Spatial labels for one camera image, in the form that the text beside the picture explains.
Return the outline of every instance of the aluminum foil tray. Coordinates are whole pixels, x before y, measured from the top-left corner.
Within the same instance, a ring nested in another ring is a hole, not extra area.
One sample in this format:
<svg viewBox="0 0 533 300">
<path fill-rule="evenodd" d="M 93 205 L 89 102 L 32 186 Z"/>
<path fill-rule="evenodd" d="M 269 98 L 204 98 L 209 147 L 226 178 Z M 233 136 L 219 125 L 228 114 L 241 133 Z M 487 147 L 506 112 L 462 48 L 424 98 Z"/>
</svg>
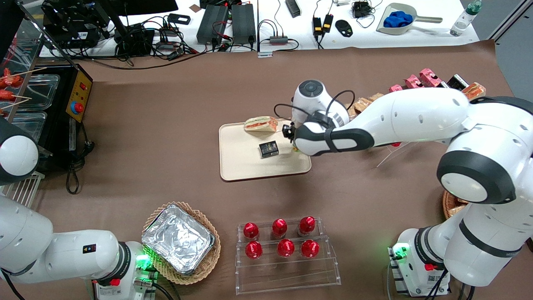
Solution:
<svg viewBox="0 0 533 300">
<path fill-rule="evenodd" d="M 178 206 L 163 210 L 142 235 L 142 242 L 177 272 L 191 275 L 215 243 L 215 236 Z"/>
</svg>

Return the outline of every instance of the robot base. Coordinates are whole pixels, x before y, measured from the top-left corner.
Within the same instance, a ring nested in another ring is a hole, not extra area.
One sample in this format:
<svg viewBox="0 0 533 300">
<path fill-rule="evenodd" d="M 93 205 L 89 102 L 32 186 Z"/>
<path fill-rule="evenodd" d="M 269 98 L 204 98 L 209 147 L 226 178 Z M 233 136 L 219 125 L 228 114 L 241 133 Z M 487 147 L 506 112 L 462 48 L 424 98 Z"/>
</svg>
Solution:
<svg viewBox="0 0 533 300">
<path fill-rule="evenodd" d="M 98 300 L 143 300 L 153 299 L 155 288 L 134 285 L 135 279 L 153 280 L 156 274 L 140 269 L 136 264 L 136 258 L 144 256 L 142 245 L 138 242 L 126 242 L 131 251 L 132 261 L 126 274 L 117 286 L 101 286 L 95 284 L 96 298 Z"/>
<path fill-rule="evenodd" d="M 407 229 L 400 234 L 398 242 L 389 248 L 392 273 L 398 294 L 409 294 L 411 297 L 424 297 L 429 294 L 433 286 L 440 279 L 443 271 L 427 271 L 424 262 L 415 250 L 415 235 L 417 229 Z M 396 255 L 403 259 L 393 260 Z M 437 296 L 449 293 L 449 273 L 444 276 L 437 291 Z"/>
</svg>

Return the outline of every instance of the wire rack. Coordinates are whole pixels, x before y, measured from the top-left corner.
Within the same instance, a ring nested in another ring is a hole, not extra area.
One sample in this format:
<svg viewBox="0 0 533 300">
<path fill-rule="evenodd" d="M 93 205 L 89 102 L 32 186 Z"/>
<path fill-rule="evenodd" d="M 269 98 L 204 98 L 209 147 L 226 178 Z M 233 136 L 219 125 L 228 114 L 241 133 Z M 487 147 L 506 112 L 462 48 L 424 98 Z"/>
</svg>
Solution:
<svg viewBox="0 0 533 300">
<path fill-rule="evenodd" d="M 4 185 L 0 187 L 0 191 L 4 196 L 12 199 L 27 208 L 31 208 L 37 189 L 44 175 L 39 172 L 33 172 L 33 174 L 25 180 L 10 185 Z"/>
</svg>

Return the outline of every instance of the brown paper tablecloth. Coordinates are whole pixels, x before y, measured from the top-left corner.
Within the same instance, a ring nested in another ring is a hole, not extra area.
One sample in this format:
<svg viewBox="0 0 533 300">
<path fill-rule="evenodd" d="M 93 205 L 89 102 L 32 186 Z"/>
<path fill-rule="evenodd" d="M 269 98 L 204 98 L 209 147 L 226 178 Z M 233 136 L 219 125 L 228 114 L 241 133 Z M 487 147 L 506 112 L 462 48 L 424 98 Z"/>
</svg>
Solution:
<svg viewBox="0 0 533 300">
<path fill-rule="evenodd" d="M 161 62 L 135 59 L 136 66 Z M 380 168 L 376 166 L 387 154 L 384 148 L 314 157 L 305 175 L 226 183 L 219 174 L 221 125 L 272 115 L 274 104 L 289 103 L 298 84 L 309 78 L 322 80 L 330 94 L 353 89 L 365 97 L 386 93 L 410 74 L 431 68 L 445 79 L 459 73 L 477 81 L 488 95 L 511 95 L 491 41 L 277 52 L 267 59 L 258 59 L 256 53 L 215 53 L 145 71 L 82 65 L 95 79 L 85 125 L 96 142 L 79 172 L 83 189 L 80 195 L 69 195 L 65 175 L 48 176 L 36 209 L 56 232 L 104 229 L 119 240 L 140 241 L 154 209 L 168 201 L 188 202 L 216 227 L 222 252 L 207 279 L 179 289 L 183 300 L 383 300 L 386 247 L 407 228 L 443 221 L 443 189 L 435 175 L 446 150 L 442 145 L 418 144 Z M 237 224 L 305 215 L 324 220 L 342 285 L 237 297 Z M 529 299 L 532 279 L 533 254 L 525 248 L 490 286 L 476 290 L 475 299 Z M 89 297 L 81 279 L 17 287 L 27 300 Z M 458 282 L 451 288 L 454 293 L 442 299 L 457 297 Z M 0 282 L 0 295 L 15 299 L 5 282 Z"/>
</svg>

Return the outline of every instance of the woven basket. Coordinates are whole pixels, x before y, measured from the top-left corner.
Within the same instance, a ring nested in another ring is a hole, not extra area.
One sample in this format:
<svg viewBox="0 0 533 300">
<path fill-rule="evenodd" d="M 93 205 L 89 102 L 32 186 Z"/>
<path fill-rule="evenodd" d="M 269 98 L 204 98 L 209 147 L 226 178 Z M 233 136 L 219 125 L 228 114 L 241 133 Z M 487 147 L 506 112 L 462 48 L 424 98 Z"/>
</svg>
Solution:
<svg viewBox="0 0 533 300">
<path fill-rule="evenodd" d="M 458 207 L 461 205 L 466 205 L 466 203 L 459 202 L 459 198 L 453 196 L 448 191 L 444 190 L 442 194 L 442 209 L 444 210 L 444 215 L 447 219 L 451 217 L 449 210 Z"/>
<path fill-rule="evenodd" d="M 215 244 L 213 245 L 213 248 L 207 253 L 204 259 L 202 259 L 194 273 L 190 276 L 183 276 L 177 273 L 170 263 L 160 258 L 159 255 L 157 255 L 148 247 L 144 246 L 144 250 L 150 256 L 150 260 L 152 261 L 152 264 L 157 269 L 157 271 L 159 271 L 159 273 L 163 275 L 166 279 L 179 285 L 191 285 L 206 278 L 209 273 L 211 273 L 211 271 L 215 268 L 216 262 L 219 260 L 220 257 L 220 237 L 219 234 L 216 232 L 215 227 L 213 227 L 213 224 L 209 222 L 207 217 L 199 210 L 193 210 L 189 206 L 189 204 L 185 202 L 169 202 L 155 210 L 154 213 L 151 214 L 148 220 L 146 221 L 143 233 L 146 228 L 148 228 L 148 226 L 159 215 L 159 213 L 162 212 L 170 204 L 175 204 L 179 208 L 183 209 L 186 213 L 190 214 L 191 217 L 193 217 L 196 221 L 200 222 L 204 227 L 207 228 L 207 230 L 209 230 L 215 236 Z"/>
</svg>

